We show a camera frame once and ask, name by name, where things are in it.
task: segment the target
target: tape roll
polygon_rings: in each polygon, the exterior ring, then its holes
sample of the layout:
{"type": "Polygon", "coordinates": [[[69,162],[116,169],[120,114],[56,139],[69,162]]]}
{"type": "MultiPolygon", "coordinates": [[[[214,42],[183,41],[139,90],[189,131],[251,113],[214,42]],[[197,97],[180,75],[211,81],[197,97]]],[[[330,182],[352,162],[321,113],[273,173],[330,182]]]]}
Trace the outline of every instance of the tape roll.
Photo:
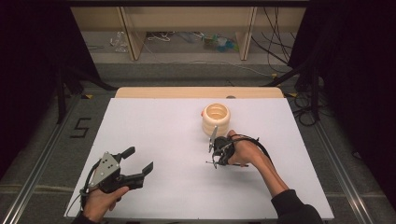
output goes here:
{"type": "Polygon", "coordinates": [[[230,123],[230,110],[222,104],[212,104],[205,107],[202,113],[202,127],[207,135],[212,135],[215,126],[218,126],[216,137],[228,132],[230,123]]]}

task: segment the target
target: right hand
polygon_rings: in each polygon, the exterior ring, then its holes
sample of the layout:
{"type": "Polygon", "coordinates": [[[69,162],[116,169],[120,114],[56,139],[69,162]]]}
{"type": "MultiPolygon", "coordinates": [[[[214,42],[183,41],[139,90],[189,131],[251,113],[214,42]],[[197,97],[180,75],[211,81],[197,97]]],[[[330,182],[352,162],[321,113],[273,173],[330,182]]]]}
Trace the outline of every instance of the right hand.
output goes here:
{"type": "MultiPolygon", "coordinates": [[[[234,130],[230,130],[227,136],[233,136],[233,139],[240,138],[240,135],[234,130]]],[[[262,151],[249,141],[238,141],[233,143],[235,147],[235,153],[228,159],[229,164],[240,163],[241,166],[245,166],[247,163],[251,163],[257,166],[258,162],[267,160],[268,158],[262,153],[262,151]]]]}
{"type": "Polygon", "coordinates": [[[108,194],[99,189],[90,192],[83,215],[93,222],[101,222],[107,210],[112,211],[117,200],[128,191],[128,187],[122,187],[108,194]]]}

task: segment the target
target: black sleeve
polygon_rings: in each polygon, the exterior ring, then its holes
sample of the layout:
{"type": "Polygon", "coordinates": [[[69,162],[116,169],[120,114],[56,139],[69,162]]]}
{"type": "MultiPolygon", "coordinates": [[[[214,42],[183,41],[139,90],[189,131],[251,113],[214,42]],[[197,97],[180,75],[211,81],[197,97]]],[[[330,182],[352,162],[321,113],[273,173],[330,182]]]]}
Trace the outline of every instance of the black sleeve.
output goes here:
{"type": "Polygon", "coordinates": [[[318,211],[310,204],[303,204],[294,189],[288,189],[271,200],[278,216],[278,224],[322,224],[318,211]]]}
{"type": "Polygon", "coordinates": [[[98,224],[97,222],[90,221],[87,217],[84,217],[82,213],[73,220],[72,224],[98,224]]]}

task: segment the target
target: white tabletop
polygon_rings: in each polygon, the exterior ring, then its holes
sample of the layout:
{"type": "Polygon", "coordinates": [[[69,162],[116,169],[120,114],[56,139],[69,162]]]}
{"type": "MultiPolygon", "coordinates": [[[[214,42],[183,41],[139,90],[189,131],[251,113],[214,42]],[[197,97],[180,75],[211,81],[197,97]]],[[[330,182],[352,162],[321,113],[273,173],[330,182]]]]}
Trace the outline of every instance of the white tabletop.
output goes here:
{"type": "Polygon", "coordinates": [[[123,175],[133,175],[150,162],[153,171],[142,189],[122,197],[106,217],[130,220],[260,220],[277,218],[271,195],[257,170],[236,166],[215,169],[202,130],[201,112],[213,103],[227,105],[230,128],[267,148],[284,181],[304,203],[315,206],[323,219],[332,210],[319,184],[303,139],[286,99],[112,99],[93,143],[72,204],[92,166],[111,154],[135,147],[120,163],[123,175]]]}

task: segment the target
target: object on shelf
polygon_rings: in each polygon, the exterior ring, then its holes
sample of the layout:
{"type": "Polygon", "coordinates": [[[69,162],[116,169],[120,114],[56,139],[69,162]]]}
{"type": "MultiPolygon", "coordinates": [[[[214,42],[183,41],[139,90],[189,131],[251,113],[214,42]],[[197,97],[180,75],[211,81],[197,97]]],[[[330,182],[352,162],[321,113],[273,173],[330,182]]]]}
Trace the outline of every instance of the object on shelf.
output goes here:
{"type": "Polygon", "coordinates": [[[110,38],[110,45],[115,47],[116,52],[128,52],[128,45],[125,42],[124,32],[117,32],[117,36],[114,39],[110,38]]]}
{"type": "Polygon", "coordinates": [[[216,34],[204,34],[203,36],[204,44],[206,46],[214,46],[218,40],[218,35],[216,34]]]}
{"type": "Polygon", "coordinates": [[[227,50],[227,47],[226,47],[227,41],[228,41],[227,38],[225,38],[225,37],[219,37],[219,38],[218,38],[217,50],[220,51],[220,52],[226,51],[226,50],[227,50]]]}

